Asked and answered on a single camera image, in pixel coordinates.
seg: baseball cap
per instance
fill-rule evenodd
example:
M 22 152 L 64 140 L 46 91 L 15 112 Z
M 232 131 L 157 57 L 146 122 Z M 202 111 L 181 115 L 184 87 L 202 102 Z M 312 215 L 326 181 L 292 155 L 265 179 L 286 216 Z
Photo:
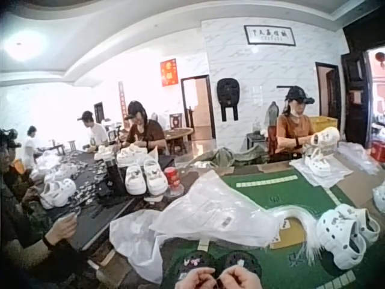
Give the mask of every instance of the baseball cap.
M 82 113 L 82 116 L 78 118 L 78 120 L 89 120 L 92 117 L 92 112 L 89 110 L 86 110 Z
M 301 104 L 313 104 L 314 98 L 308 98 L 306 96 L 305 91 L 302 87 L 299 86 L 292 86 L 289 89 L 288 95 L 286 95 L 286 100 L 296 100 L 297 102 Z
M 135 116 L 137 116 L 137 113 L 145 111 L 143 105 L 138 101 L 132 101 L 128 104 L 128 116 L 125 118 L 125 120 L 133 119 Z

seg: red can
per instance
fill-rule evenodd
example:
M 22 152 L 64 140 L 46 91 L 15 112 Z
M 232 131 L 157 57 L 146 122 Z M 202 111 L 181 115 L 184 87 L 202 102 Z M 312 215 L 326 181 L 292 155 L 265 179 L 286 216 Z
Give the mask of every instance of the red can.
M 180 185 L 180 178 L 178 171 L 174 167 L 166 167 L 164 174 L 167 177 L 168 185 L 171 188 L 177 188 Z
M 380 163 L 385 163 L 385 143 L 382 141 L 373 141 L 371 157 Z

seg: red poster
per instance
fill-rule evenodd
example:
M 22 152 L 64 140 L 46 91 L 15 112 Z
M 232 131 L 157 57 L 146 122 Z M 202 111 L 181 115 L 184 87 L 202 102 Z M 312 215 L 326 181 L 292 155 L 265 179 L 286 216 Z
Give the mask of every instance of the red poster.
M 123 126 L 125 128 L 129 127 L 128 122 L 125 120 L 127 117 L 127 106 L 126 106 L 126 97 L 125 97 L 125 90 L 123 88 L 123 81 L 118 82 L 119 86 L 119 102 L 120 102 L 120 109 L 122 111 L 122 118 L 123 118 Z
M 176 59 L 161 62 L 162 86 L 178 84 Z

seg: yellow box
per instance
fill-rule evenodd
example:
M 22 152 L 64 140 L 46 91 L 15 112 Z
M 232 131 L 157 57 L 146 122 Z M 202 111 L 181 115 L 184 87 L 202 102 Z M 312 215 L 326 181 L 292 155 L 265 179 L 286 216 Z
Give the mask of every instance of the yellow box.
M 312 123 L 312 127 L 314 132 L 320 132 L 329 126 L 337 127 L 338 120 L 332 117 L 327 116 L 310 116 L 310 122 Z

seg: white shirt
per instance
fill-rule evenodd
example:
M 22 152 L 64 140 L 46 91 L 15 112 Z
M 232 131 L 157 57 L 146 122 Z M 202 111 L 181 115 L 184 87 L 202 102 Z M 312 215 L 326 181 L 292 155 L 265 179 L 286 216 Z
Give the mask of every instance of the white shirt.
M 35 166 L 34 162 L 34 152 L 36 150 L 35 148 L 35 141 L 32 137 L 26 137 L 26 140 L 22 146 L 22 162 L 25 169 L 33 169 Z
M 95 123 L 91 128 L 91 132 L 97 146 L 100 146 L 103 142 L 108 141 L 106 129 L 101 124 Z

